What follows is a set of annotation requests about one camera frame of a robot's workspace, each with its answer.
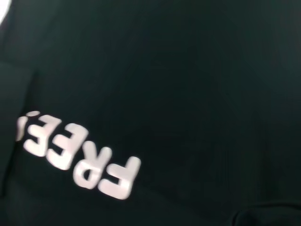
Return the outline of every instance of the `black garment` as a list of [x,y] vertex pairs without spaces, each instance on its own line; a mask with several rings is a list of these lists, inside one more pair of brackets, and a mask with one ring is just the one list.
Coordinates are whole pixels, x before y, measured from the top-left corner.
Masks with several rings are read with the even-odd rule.
[[[276,226],[282,211],[299,225],[298,208],[251,206],[301,199],[300,9],[298,1],[13,0],[0,32],[8,225]],[[32,111],[40,115],[14,144],[18,117]],[[112,149],[110,163],[137,156],[129,198],[75,184],[82,148],[69,170],[26,151],[41,115],[62,120],[48,141],[58,154],[55,136],[70,137],[65,126],[76,123],[98,152]]]

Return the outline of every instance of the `letter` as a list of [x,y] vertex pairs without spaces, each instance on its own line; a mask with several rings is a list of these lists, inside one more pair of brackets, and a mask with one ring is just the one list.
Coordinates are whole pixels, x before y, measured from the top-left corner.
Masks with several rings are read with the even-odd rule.
[[86,128],[74,123],[68,124],[65,130],[72,133],[70,138],[59,134],[52,140],[53,144],[63,149],[62,154],[59,155],[53,149],[49,149],[46,155],[47,160],[60,170],[70,168],[75,154],[89,134]]
[[43,127],[31,125],[27,130],[29,134],[38,138],[38,143],[28,139],[25,141],[23,147],[31,154],[34,154],[38,157],[44,157],[48,149],[49,137],[62,121],[50,115],[43,115],[39,117],[39,120],[46,124]]
[[102,179],[98,184],[98,189],[116,199],[127,199],[132,191],[133,182],[138,174],[141,165],[140,159],[130,157],[125,167],[117,164],[110,164],[107,167],[107,173],[119,178],[119,183],[115,184],[107,179]]
[[25,130],[25,125],[27,122],[28,122],[28,118],[26,116],[22,116],[22,117],[18,118],[16,141],[20,141],[24,137],[24,130]]
[[[97,156],[96,146],[92,141],[86,141],[83,145],[85,159],[79,161],[73,171],[74,182],[87,189],[93,189],[97,186],[105,166],[112,156],[112,150],[103,147]],[[84,173],[90,170],[88,179],[84,178]]]
[[[33,116],[37,116],[39,115],[40,112],[38,111],[34,111],[34,112],[28,112],[26,114],[26,116],[28,117],[33,117]],[[20,118],[18,118],[18,121],[17,121],[17,136],[16,136],[16,141],[21,141],[24,137],[24,130],[25,130],[25,126],[28,122],[28,117],[26,116],[22,116]]]

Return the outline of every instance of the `black shirt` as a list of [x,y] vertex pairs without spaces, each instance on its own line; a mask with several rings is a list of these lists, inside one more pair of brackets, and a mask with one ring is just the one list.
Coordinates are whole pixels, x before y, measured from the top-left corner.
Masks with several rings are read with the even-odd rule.
[[13,1],[0,34],[9,223],[260,225],[282,217],[275,205],[297,222],[298,8]]

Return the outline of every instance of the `dark clothing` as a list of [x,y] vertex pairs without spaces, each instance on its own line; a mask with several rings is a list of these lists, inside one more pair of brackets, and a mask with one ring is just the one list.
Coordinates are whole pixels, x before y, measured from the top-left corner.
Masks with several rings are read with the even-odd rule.
[[[0,31],[7,225],[300,225],[300,10],[296,0],[13,0]],[[59,124],[37,138],[46,120]],[[75,128],[87,135],[68,165],[58,157]],[[93,144],[112,150],[100,181],[118,184],[113,168],[141,161],[125,199],[99,180],[88,188],[99,168],[78,164]],[[91,167],[87,187],[77,166]]]

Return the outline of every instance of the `black fabric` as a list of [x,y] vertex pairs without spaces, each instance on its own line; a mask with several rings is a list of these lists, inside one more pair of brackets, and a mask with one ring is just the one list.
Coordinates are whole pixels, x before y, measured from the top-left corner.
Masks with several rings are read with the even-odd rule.
[[33,71],[0,62],[0,195],[16,140],[16,120],[24,107],[24,100]]
[[0,199],[0,223],[3,226],[11,226],[6,214],[7,205],[3,198]]
[[112,148],[110,163],[142,164],[124,201],[79,187],[82,148],[69,170],[30,154],[28,128],[42,125],[30,117],[6,183],[11,224],[274,226],[283,213],[298,225],[298,210],[251,206],[301,200],[300,10],[296,0],[13,1],[0,59],[36,73],[27,95],[29,79],[10,84],[23,109],[0,103],[11,131],[1,167],[30,111],[62,120],[48,143],[57,153],[53,138],[77,123],[97,150]]
[[258,204],[241,210],[233,226],[297,226],[301,224],[301,205],[292,201]]

